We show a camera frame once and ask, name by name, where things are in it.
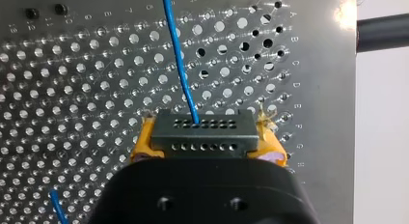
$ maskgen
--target hole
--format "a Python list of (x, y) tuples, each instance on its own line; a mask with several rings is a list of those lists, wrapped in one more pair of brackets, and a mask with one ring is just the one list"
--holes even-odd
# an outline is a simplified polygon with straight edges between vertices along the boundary
[(81, 49), (81, 47), (80, 47), (79, 43), (73, 42), (73, 43), (71, 44), (71, 50), (72, 50), (72, 52), (78, 52), (80, 49)]
[(50, 75), (50, 72), (48, 71), (48, 69), (42, 69), (41, 70), (41, 76), (42, 77), (48, 77)]
[(136, 56), (133, 61), (135, 62), (136, 66), (141, 66), (142, 64), (144, 64), (144, 59), (140, 56)]
[(160, 84), (165, 84), (168, 82), (168, 77), (166, 75), (159, 75), (159, 78), (157, 79)]
[(6, 53), (2, 53), (0, 54), (0, 61), (7, 63), (9, 62), (9, 55), (7, 55)]
[(204, 57), (205, 56), (205, 50), (203, 48), (199, 48), (198, 51), (196, 51), (196, 55), (198, 57)]
[(36, 55), (36, 57), (42, 57), (44, 54), (42, 53), (42, 49), (40, 49), (40, 48), (36, 48), (35, 50), (34, 50), (34, 55)]
[(227, 77), (230, 74), (230, 70), (228, 68), (222, 68), (220, 70), (220, 75), (222, 75), (223, 77)]
[(219, 45), (219, 46), (217, 47), (217, 52), (218, 52), (220, 55), (225, 55), (225, 54), (228, 52), (228, 48), (227, 48), (224, 44)]
[(78, 63), (77, 66), (76, 66), (76, 69), (77, 69), (78, 72), (85, 72), (86, 68), (85, 68), (84, 64)]
[(156, 31), (151, 31), (150, 32), (150, 39), (154, 42), (159, 40), (159, 33)]
[(233, 198), (231, 200), (231, 208), (234, 211), (243, 211), (248, 208), (248, 205), (241, 198)]
[(118, 44), (120, 44), (120, 40), (118, 40), (116, 37), (112, 37), (109, 39), (109, 44), (111, 44), (113, 47), (118, 46)]
[(204, 31), (204, 29), (202, 28), (201, 25), (196, 24), (195, 26), (193, 26), (192, 31), (193, 31), (193, 34), (195, 34), (196, 36), (198, 36), (198, 35), (200, 35), (200, 34)]
[(279, 27), (276, 28), (277, 33), (283, 33), (283, 31), (284, 31), (284, 29), (283, 29), (282, 26), (279, 26)]
[(229, 98), (230, 96), (232, 95), (232, 90), (231, 89), (225, 89), (224, 91), (223, 91), (223, 96), (225, 97), (225, 98)]
[(239, 29), (245, 28), (248, 23), (249, 23), (249, 22), (248, 22), (247, 19), (244, 18), (244, 17), (241, 17), (241, 18), (239, 18), (239, 19), (237, 20), (237, 26), (238, 26)]
[(222, 21), (217, 21), (214, 25), (214, 29), (219, 33), (225, 30), (225, 27), (225, 23), (223, 23)]
[(211, 92), (210, 92), (210, 91), (204, 91), (204, 92), (202, 93), (202, 98), (203, 98), (204, 100), (210, 99), (210, 98), (211, 98)]
[(15, 81), (15, 75), (12, 73), (7, 73), (7, 80), (14, 82)]
[(100, 88), (103, 90), (103, 91), (107, 91), (107, 90), (109, 90), (109, 83), (107, 82), (107, 81), (102, 81), (101, 83), (100, 83)]
[(207, 144), (202, 144), (202, 145), (201, 145), (201, 150), (202, 150), (202, 151), (206, 151), (207, 148), (208, 148), (208, 145), (207, 145)]
[(261, 17), (260, 21), (261, 21), (261, 24), (263, 24), (263, 25), (269, 24), (270, 21), (271, 21), (271, 15), (270, 14), (264, 14)]
[(149, 97), (144, 98), (144, 104), (145, 106), (148, 106), (152, 103), (152, 99)]
[(172, 101), (172, 97), (170, 97), (168, 95), (165, 95), (165, 96), (163, 96), (162, 101), (163, 101), (163, 103), (168, 104), (169, 102)]
[(256, 5), (253, 5), (249, 8), (249, 12), (250, 14), (255, 13), (258, 10), (258, 7)]
[(244, 88), (244, 94), (246, 96), (250, 96), (254, 91), (255, 90), (251, 86), (247, 86), (246, 88)]
[(131, 34), (130, 36), (129, 36), (129, 42), (131, 42), (131, 43), (137, 43), (137, 42), (139, 42), (139, 37), (138, 37), (138, 35), (136, 35), (136, 34)]
[(128, 123), (130, 126), (136, 126), (138, 124), (138, 120), (135, 118), (130, 118)]
[(60, 67), (58, 67), (58, 73), (60, 73), (61, 75), (66, 75), (68, 73), (68, 70), (67, 70), (67, 68), (65, 66), (60, 66)]
[(249, 65), (244, 65), (243, 68), (241, 69), (241, 71), (242, 71), (244, 74), (248, 74), (249, 72), (252, 71), (252, 67), (249, 66)]
[(250, 48), (250, 45), (247, 42), (243, 42), (243, 43), (240, 44), (241, 51), (245, 52), (245, 51), (249, 50), (249, 48)]
[(273, 113), (273, 112), (276, 111), (276, 110), (277, 110), (277, 106), (274, 105), (274, 104), (271, 104), (271, 105), (269, 105), (269, 106), (267, 107), (267, 112), (268, 112), (268, 113)]
[(121, 68), (121, 67), (123, 67), (123, 59), (117, 58), (117, 59), (115, 60), (115, 62), (114, 62), (114, 65), (115, 65), (116, 68)]
[(279, 50), (277, 52), (277, 56), (279, 56), (279, 57), (284, 57), (284, 55), (286, 55), (286, 53), (283, 50)]
[(262, 42), (262, 45), (265, 48), (270, 48), (271, 46), (273, 46), (273, 41), (271, 41), (271, 39), (266, 39), (264, 40), (264, 42)]
[(147, 78), (145, 78), (145, 77), (139, 78), (139, 85), (144, 86), (146, 84), (148, 84), (148, 79)]
[(26, 59), (26, 54), (24, 51), (17, 51), (17, 58), (20, 60), (25, 60)]
[(283, 6), (283, 2), (281, 2), (281, 1), (277, 1), (276, 3), (274, 3), (274, 7), (276, 9), (280, 9), (282, 6)]
[(199, 77), (200, 77), (201, 79), (206, 79), (206, 78), (208, 78), (208, 72), (207, 72), (206, 70), (202, 70), (202, 71), (199, 73)]
[(276, 89), (276, 86), (274, 84), (268, 84), (265, 87), (265, 90), (270, 94), (273, 93), (275, 89)]
[(273, 64), (272, 62), (267, 62), (267, 63), (264, 65), (264, 69), (267, 70), (267, 71), (271, 71), (271, 70), (274, 69), (274, 64)]
[(112, 110), (115, 107), (115, 103), (112, 100), (108, 100), (108, 101), (105, 102), (105, 107), (108, 110)]
[(128, 81), (126, 79), (121, 79), (121, 81), (120, 81), (121, 88), (125, 89), (125, 88), (128, 87), (128, 85), (129, 85), (129, 83), (128, 83)]
[(99, 48), (99, 42), (97, 40), (91, 40), (90, 41), (90, 48), (91, 49), (97, 49)]
[(162, 63), (163, 60), (165, 60), (165, 58), (163, 57), (162, 54), (156, 53), (156, 54), (154, 55), (154, 61), (155, 61), (156, 63)]

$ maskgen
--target perforated metal plate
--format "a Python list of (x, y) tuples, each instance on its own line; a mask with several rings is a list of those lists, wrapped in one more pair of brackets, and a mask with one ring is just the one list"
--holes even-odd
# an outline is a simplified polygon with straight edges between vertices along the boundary
[[(332, 224), (352, 223), (355, 31), (335, 15), (344, 1), (174, 0), (199, 112), (277, 109), (288, 170)], [(0, 222), (56, 223), (54, 187), (70, 222), (86, 223), (144, 114), (188, 112), (162, 0), (1, 0), (0, 21)]]

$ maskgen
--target wire insulation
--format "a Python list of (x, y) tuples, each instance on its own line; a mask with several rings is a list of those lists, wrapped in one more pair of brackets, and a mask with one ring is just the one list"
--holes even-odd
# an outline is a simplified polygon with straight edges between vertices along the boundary
[(58, 193), (55, 189), (51, 189), (50, 199), (51, 204), (57, 213), (58, 220), (60, 220), (61, 224), (68, 224), (68, 219), (66, 219), (66, 215), (64, 214), (63, 208), (60, 205), (60, 200), (58, 199)]
[(193, 123), (199, 123), (199, 115), (196, 111), (195, 102), (190, 94), (189, 85), (187, 84), (186, 75), (184, 73), (183, 60), (181, 58), (180, 43), (177, 37), (177, 27), (175, 24), (174, 13), (172, 11), (172, 1), (163, 0), (163, 6), (165, 7), (165, 15), (168, 20), (169, 31), (171, 33), (172, 43), (174, 46), (174, 52), (177, 59), (177, 72), (180, 77), (181, 88), (186, 96), (187, 104), (189, 105), (190, 113), (192, 114)]

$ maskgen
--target screw hole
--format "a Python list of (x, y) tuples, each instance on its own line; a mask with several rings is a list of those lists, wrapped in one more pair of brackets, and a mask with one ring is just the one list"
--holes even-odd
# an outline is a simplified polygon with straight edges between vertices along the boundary
[(215, 150), (217, 149), (217, 145), (216, 145), (216, 144), (212, 144), (212, 145), (210, 146), (210, 149), (211, 149), (212, 151), (215, 151)]
[(284, 28), (282, 26), (279, 26), (276, 28), (277, 33), (283, 33), (283, 31), (284, 31)]
[(278, 55), (279, 57), (284, 57), (284, 55), (286, 55), (286, 53), (285, 53), (283, 50), (279, 50), (279, 51), (277, 52), (277, 55)]
[(264, 14), (261, 17), (260, 21), (261, 21), (261, 24), (263, 24), (263, 25), (269, 24), (270, 21), (271, 21), (271, 15), (270, 14)]
[(256, 37), (259, 35), (259, 30), (253, 30), (253, 37)]
[(231, 145), (229, 146), (229, 149), (230, 149), (231, 151), (234, 151), (234, 150), (237, 149), (237, 145), (231, 144)]
[(240, 45), (240, 49), (241, 49), (241, 51), (243, 51), (243, 52), (249, 50), (249, 48), (250, 48), (250, 45), (249, 45), (247, 42), (243, 42), (243, 43)]
[(248, 208), (248, 205), (240, 198), (233, 198), (231, 200), (231, 207), (234, 211), (243, 211)]
[(161, 197), (157, 202), (157, 207), (162, 211), (167, 211), (173, 206), (172, 199), (168, 197)]
[(200, 77), (201, 79), (206, 79), (206, 78), (208, 78), (208, 72), (207, 72), (207, 70), (201, 70), (201, 72), (199, 73), (199, 77)]
[(202, 145), (201, 145), (201, 150), (206, 151), (207, 148), (208, 148), (208, 145), (207, 145), (207, 144), (202, 144)]
[(196, 55), (198, 55), (198, 57), (204, 57), (205, 50), (203, 48), (199, 48), (198, 51), (196, 51)]
[(276, 3), (274, 3), (274, 7), (276, 9), (280, 9), (283, 6), (283, 3), (281, 1), (277, 1)]
[(265, 48), (270, 48), (271, 46), (273, 46), (273, 41), (271, 39), (266, 39), (264, 40), (264, 42), (262, 42), (262, 45)]

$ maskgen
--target black cylinder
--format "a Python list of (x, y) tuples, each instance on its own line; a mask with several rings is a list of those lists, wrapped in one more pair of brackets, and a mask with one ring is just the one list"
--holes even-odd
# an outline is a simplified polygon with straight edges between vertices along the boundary
[(409, 14), (358, 21), (357, 52), (409, 46)]

